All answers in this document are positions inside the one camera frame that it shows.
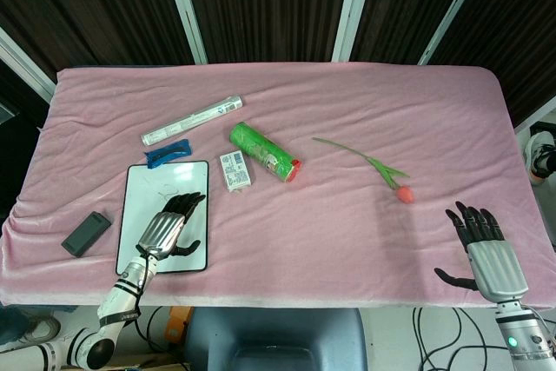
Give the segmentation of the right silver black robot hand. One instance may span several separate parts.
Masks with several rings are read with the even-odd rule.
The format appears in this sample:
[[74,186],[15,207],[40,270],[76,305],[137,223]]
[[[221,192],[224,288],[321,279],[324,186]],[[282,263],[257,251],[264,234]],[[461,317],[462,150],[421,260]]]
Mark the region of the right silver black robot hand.
[[503,235],[496,218],[487,209],[462,202],[457,211],[446,210],[467,255],[473,276],[449,275],[441,268],[434,273],[446,284],[479,292],[495,304],[519,302],[528,291],[525,275],[513,246]]

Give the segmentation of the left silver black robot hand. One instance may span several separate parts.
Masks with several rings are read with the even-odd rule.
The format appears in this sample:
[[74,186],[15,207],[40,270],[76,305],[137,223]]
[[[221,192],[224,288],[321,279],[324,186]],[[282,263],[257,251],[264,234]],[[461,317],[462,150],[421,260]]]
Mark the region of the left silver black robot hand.
[[136,249],[140,255],[161,261],[169,256],[188,256],[201,245],[194,240],[187,247],[177,245],[178,238],[184,230],[196,207],[206,196],[201,192],[186,193],[171,197],[162,210],[154,215],[142,234]]

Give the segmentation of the black board eraser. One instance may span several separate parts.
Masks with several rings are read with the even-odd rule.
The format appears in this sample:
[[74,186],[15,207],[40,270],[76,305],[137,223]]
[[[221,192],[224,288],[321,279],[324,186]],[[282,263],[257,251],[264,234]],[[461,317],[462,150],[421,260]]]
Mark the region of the black board eraser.
[[74,257],[84,255],[111,226],[111,222],[98,212],[91,212],[61,243]]

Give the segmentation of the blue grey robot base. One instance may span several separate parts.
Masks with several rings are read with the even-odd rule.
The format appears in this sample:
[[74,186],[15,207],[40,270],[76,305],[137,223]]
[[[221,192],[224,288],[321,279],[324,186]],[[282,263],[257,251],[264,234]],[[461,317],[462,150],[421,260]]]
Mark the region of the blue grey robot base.
[[367,371],[356,308],[196,308],[191,371]]

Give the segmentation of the blue plastic packet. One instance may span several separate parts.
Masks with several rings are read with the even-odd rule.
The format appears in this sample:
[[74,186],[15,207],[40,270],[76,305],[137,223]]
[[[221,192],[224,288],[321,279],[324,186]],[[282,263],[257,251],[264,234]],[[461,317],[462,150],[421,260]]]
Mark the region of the blue plastic packet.
[[148,169],[155,169],[166,162],[174,161],[175,159],[190,156],[192,150],[190,148],[189,140],[182,139],[173,142],[165,147],[151,150],[145,153],[146,163]]

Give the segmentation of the orange plastic object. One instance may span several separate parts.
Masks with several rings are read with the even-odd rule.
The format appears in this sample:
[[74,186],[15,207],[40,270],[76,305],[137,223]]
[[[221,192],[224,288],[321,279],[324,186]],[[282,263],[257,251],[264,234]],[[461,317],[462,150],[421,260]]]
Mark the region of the orange plastic object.
[[184,341],[193,312],[194,307],[190,306],[174,306],[170,308],[165,333],[165,337],[169,342],[178,343]]

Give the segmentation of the small white milk carton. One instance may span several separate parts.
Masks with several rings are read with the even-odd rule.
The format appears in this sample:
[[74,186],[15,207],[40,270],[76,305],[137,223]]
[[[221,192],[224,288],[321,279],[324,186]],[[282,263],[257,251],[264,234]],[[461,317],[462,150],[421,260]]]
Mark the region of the small white milk carton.
[[240,150],[220,156],[220,163],[228,192],[236,192],[252,185],[245,158]]

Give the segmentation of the white wrapped tube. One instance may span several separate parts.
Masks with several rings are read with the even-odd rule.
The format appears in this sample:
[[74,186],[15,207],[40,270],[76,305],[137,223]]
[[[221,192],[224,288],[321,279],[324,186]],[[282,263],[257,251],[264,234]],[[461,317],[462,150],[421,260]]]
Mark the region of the white wrapped tube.
[[238,110],[242,106],[243,102],[239,96],[229,96],[218,103],[208,106],[207,108],[198,110],[195,113],[185,116],[179,120],[168,123],[161,128],[143,134],[141,136],[142,143],[145,146],[154,145],[218,117],[225,116],[232,111]]

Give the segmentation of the pink tulip with green stem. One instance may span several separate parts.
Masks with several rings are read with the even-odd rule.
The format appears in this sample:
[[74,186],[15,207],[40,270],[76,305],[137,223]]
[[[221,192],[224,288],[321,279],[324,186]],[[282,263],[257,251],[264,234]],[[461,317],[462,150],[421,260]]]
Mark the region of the pink tulip with green stem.
[[365,155],[359,150],[350,148],[346,145],[334,141],[330,141],[328,139],[320,138],[320,137],[313,137],[313,140],[334,146],[339,149],[344,149],[352,154],[360,156],[380,174],[380,176],[382,177],[383,181],[387,184],[387,186],[395,192],[396,197],[398,198],[399,201],[405,204],[414,203],[414,193],[411,190],[411,188],[407,185],[401,185],[395,180],[396,177],[408,178],[409,177],[408,174],[398,169],[394,169],[390,166],[387,166],[380,160],[373,158],[372,156]]

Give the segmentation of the white black shoe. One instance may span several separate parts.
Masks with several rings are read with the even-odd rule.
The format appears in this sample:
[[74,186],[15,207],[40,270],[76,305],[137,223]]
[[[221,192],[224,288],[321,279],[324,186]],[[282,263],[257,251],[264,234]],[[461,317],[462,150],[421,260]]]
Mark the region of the white black shoe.
[[548,131],[532,135],[524,148],[526,171],[533,186],[556,173],[556,142]]

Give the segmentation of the green chips can red lid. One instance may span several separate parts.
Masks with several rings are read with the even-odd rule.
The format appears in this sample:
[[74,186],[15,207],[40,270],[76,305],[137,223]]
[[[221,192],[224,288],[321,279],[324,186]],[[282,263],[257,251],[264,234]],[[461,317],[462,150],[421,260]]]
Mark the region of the green chips can red lid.
[[237,123],[232,128],[229,140],[282,182],[292,182],[301,168],[299,159],[245,122]]

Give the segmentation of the pink fleece table cloth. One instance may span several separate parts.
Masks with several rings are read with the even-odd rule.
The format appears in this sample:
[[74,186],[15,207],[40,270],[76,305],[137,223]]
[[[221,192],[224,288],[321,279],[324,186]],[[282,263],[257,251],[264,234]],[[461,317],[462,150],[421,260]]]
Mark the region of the pink fleece table cloth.
[[[0,302],[97,304],[116,281],[119,222],[141,136],[240,96],[243,107],[191,130],[208,162],[208,265],[159,275],[148,304],[481,306],[434,273],[463,277],[467,257],[446,216],[488,209],[512,243],[525,301],[556,307],[556,254],[496,76],[481,67],[240,63],[59,72],[23,189],[2,227]],[[301,161],[282,182],[243,153],[252,185],[228,192],[220,156],[245,122]],[[363,158],[409,175],[405,204]],[[91,213],[111,226],[81,257],[62,241]]]

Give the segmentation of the dark brown pleated screen panel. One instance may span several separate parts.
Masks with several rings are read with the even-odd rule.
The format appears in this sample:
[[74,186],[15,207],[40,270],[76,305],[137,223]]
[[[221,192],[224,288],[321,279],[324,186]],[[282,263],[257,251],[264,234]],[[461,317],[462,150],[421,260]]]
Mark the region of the dark brown pleated screen panel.
[[77,66],[194,62],[175,0],[0,0],[0,28],[50,79]]
[[492,71],[518,125],[556,96],[556,0],[465,0],[430,62]]
[[344,0],[192,0],[209,63],[326,62]]
[[417,64],[453,0],[366,0],[350,59]]

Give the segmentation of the white board with black frame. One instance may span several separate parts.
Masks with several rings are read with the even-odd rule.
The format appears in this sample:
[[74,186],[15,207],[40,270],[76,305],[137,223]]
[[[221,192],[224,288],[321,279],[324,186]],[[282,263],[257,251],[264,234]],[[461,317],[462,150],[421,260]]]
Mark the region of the white board with black frame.
[[[128,168],[122,209],[122,225],[116,257],[116,272],[121,274],[139,252],[136,244],[152,217],[175,195],[209,193],[209,163],[169,162],[155,169],[145,165]],[[188,256],[170,256],[158,263],[157,272],[203,271],[208,264],[208,199],[200,202],[181,232],[177,245],[186,248],[198,240],[200,246]]]

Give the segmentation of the white screen frame post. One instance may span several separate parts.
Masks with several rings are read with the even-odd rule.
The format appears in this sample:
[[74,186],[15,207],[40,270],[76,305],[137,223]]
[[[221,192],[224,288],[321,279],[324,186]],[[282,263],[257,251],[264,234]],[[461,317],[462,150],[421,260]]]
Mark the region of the white screen frame post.
[[535,110],[530,116],[528,116],[522,123],[520,123],[515,129],[514,133],[518,135],[521,131],[530,128],[541,118],[549,114],[551,111],[556,109],[556,96],[548,100],[545,104]]
[[51,102],[56,91],[56,83],[39,68],[2,27],[0,27],[0,60],[46,103]]
[[418,61],[419,65],[429,64],[431,58],[434,55],[434,52],[438,49],[440,42],[446,35],[447,30],[450,28],[453,20],[456,18],[461,6],[465,1],[466,0],[452,0],[452,2],[449,4],[446,13],[440,20],[436,30],[432,34],[426,48],[420,56],[420,59]]
[[193,0],[174,0],[194,63],[208,64],[202,33],[196,18]]
[[350,60],[366,0],[343,0],[334,40],[332,63]]

